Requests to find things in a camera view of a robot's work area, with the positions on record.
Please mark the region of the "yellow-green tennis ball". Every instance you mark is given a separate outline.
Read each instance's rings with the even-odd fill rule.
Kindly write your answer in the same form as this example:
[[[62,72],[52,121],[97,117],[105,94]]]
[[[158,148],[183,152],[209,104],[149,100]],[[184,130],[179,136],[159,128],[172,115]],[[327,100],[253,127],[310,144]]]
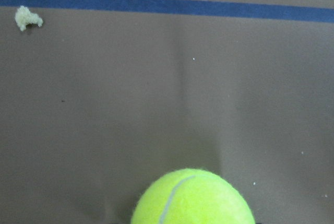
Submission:
[[[146,189],[131,223],[255,223],[255,218],[243,196],[220,176],[181,169]]]

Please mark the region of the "small yellow fuzz clump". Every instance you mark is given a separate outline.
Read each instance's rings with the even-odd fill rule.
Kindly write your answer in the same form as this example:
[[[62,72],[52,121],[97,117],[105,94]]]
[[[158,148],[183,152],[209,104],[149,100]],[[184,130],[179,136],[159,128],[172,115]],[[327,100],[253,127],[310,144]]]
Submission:
[[[43,19],[36,13],[32,13],[28,7],[20,6],[15,13],[15,22],[20,31],[25,31],[28,25],[42,27]]]

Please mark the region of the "blue tape line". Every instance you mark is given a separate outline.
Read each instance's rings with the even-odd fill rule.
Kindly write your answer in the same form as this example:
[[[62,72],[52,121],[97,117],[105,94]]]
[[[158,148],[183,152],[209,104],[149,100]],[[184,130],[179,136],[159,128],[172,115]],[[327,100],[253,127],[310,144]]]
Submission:
[[[198,0],[1,0],[1,6],[333,22],[332,8]]]

